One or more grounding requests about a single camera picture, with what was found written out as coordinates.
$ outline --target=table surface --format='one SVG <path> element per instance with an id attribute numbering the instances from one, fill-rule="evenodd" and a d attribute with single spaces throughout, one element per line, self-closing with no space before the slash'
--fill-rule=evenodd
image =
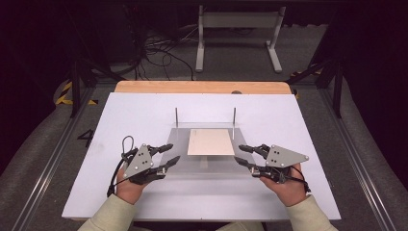
<path id="1" fill-rule="evenodd" d="M 219 81 L 121 81 L 115 92 L 139 93 L 232 93 L 290 94 L 283 82 L 219 82 Z"/>
<path id="2" fill-rule="evenodd" d="M 252 94 L 247 91 L 251 88 L 256 90 L 262 85 L 276 88 L 265 88 L 268 94 Z M 190 93 L 194 88 L 203 91 L 204 86 L 216 93 Z M 232 90 L 246 93 L 231 94 Z M 286 93 L 277 93 L 280 90 L 285 90 Z M 290 94 L 286 84 L 129 81 L 120 82 L 115 91 L 107 101 L 65 204 L 64 218 L 89 218 L 106 200 L 106 189 L 120 159 L 124 137 L 133 136 L 137 146 L 146 142 L 153 146 L 168 142 L 170 131 L 174 127 L 175 108 L 178 108 L 179 121 L 183 124 L 232 123 L 233 110 L 236 108 L 236 124 L 245 143 L 277 144 L 308 155 L 310 159 L 302 165 L 302 169 L 320 208 L 331 219 L 341 218 L 328 183 L 321 180 L 325 179 L 325 174 L 319 157 L 295 97 Z M 160 159 L 153 161 L 156 165 Z M 263 159 L 260 160 L 261 163 L 255 161 L 258 165 L 265 163 Z M 251 177 L 244 167 L 242 170 L 243 172 L 234 171 L 233 174 L 169 174 L 164 180 L 153 182 L 145 189 L 136 205 L 138 212 L 135 219 L 287 219 L 285 208 L 276 194 L 267 189 L 259 179 Z"/>

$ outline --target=finger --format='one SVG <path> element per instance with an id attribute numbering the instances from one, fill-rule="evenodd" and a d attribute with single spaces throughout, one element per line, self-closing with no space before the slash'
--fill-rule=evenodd
<path id="1" fill-rule="evenodd" d="M 270 190 L 274 191 L 276 190 L 276 186 L 278 185 L 276 182 L 272 181 L 271 179 L 268 179 L 264 176 L 260 177 L 260 180 L 267 186 Z"/>
<path id="2" fill-rule="evenodd" d="M 300 172 L 302 172 L 302 168 L 301 168 L 301 166 L 300 166 L 300 163 L 294 164 L 293 167 L 294 167 L 295 169 L 291 169 L 291 175 L 292 175 L 293 177 L 296 177 L 296 178 L 302 178 L 302 175 L 300 174 Z"/>

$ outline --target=beige paper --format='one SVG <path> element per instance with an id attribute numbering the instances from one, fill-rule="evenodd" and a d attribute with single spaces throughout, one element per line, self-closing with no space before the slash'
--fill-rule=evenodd
<path id="1" fill-rule="evenodd" d="M 228 129 L 191 129 L 188 155 L 234 155 Z"/>

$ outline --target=wrist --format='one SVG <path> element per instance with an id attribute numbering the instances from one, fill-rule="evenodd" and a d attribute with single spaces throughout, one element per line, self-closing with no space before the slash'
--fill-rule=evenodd
<path id="1" fill-rule="evenodd" d="M 130 196 L 127 193 L 120 193 L 119 192 L 119 193 L 116 194 L 116 196 L 119 199 L 121 199 L 121 200 L 123 200 L 123 201 L 125 201 L 125 202 L 127 202 L 129 204 L 132 204 L 132 205 L 136 204 L 136 202 L 138 201 L 134 196 Z"/>
<path id="2" fill-rule="evenodd" d="M 286 207 L 292 207 L 294 205 L 300 204 L 301 202 L 305 201 L 307 198 L 309 197 L 309 195 L 304 194 L 300 197 L 297 197 L 291 201 L 287 201 L 285 204 Z"/>

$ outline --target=metal frame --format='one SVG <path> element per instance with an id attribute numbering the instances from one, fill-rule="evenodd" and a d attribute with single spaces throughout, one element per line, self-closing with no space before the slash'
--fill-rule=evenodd
<path id="1" fill-rule="evenodd" d="M 343 121 L 338 118 L 336 112 L 332 110 L 332 100 L 329 92 L 327 90 L 319 90 L 319 94 L 324 105 L 333 118 L 336 128 L 342 136 L 342 140 L 347 150 L 348 160 L 350 161 L 351 166 L 356 173 L 357 179 L 359 180 L 364 194 L 366 195 L 367 200 L 372 208 L 372 211 L 377 218 L 381 230 L 396 230 L 394 223 L 391 220 L 391 217 L 388 214 L 380 195 L 378 194 L 377 188 L 372 182 L 369 173 L 367 172 L 366 167 L 364 166 L 363 161 L 360 158 L 357 148 L 351 140 L 351 136 L 348 134 Z"/>
<path id="2" fill-rule="evenodd" d="M 51 154 L 50 159 L 48 160 L 47 165 L 45 166 L 44 170 L 41 173 L 41 176 L 38 178 L 36 185 L 33 188 L 29 198 L 27 199 L 24 208 L 21 210 L 21 213 L 15 222 L 12 230 L 26 230 L 31 219 L 34 217 L 35 211 L 40 204 L 42 197 L 45 194 L 45 191 L 48 188 L 48 185 L 51 182 L 52 177 L 54 176 L 57 167 L 63 158 L 65 153 L 65 149 L 67 147 L 67 143 L 69 138 L 74 131 L 75 125 L 78 123 L 79 118 L 81 117 L 82 112 L 84 111 L 85 107 L 87 106 L 87 102 L 90 100 L 90 97 L 93 93 L 93 89 L 85 89 L 81 107 L 79 108 L 77 114 L 72 117 L 64 131 L 60 137 L 60 140 L 57 143 L 53 153 Z"/>
<path id="3" fill-rule="evenodd" d="M 273 68 L 277 73 L 282 72 L 282 66 L 279 63 L 276 54 L 275 45 L 278 39 L 279 31 L 285 16 L 285 7 L 281 7 L 279 13 L 204 13 L 203 6 L 199 7 L 198 12 L 198 48 L 195 71 L 204 70 L 204 28 L 273 28 L 271 40 L 267 40 L 267 49 Z"/>

